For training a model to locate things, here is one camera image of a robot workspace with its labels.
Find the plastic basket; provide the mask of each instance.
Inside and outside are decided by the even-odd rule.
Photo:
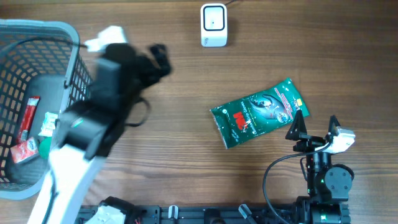
[[[38,36],[80,42],[77,31],[63,22],[0,20],[0,49]],[[62,42],[26,42],[0,58],[0,65],[0,198],[20,200],[40,190],[48,169],[41,157],[23,164],[11,157],[27,100],[40,96],[31,137],[39,134],[46,112],[59,113],[88,97],[91,77],[79,48]]]

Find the wood grain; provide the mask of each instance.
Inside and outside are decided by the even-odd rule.
[[[263,203],[264,170],[293,153],[288,127],[225,150],[208,110],[290,77],[309,107],[310,134],[326,134],[333,114],[356,133],[355,145],[333,156],[356,173],[353,223],[396,223],[398,2],[237,2],[228,9],[228,46],[212,49],[200,45],[202,4],[0,8],[3,18],[65,21],[82,41],[119,25],[143,51],[154,42],[170,50],[173,74],[144,93],[150,119],[116,143],[85,203],[109,195],[145,205]],[[95,56],[81,54],[92,68]],[[269,178],[274,202],[306,194],[298,159],[277,165]],[[2,223],[25,223],[33,203],[0,201]]]

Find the red candy bar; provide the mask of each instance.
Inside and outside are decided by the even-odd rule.
[[[16,139],[18,144],[27,140],[39,99],[39,96],[32,96],[27,101],[24,118],[22,119],[21,127],[19,128],[18,137]]]

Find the green package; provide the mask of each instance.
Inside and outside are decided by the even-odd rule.
[[[297,110],[310,115],[300,93],[287,78],[269,90],[211,109],[225,147],[231,148],[254,137],[290,124]]]

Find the barcode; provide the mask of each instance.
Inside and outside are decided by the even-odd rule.
[[[27,130],[22,131],[21,141],[26,141],[27,139]]]

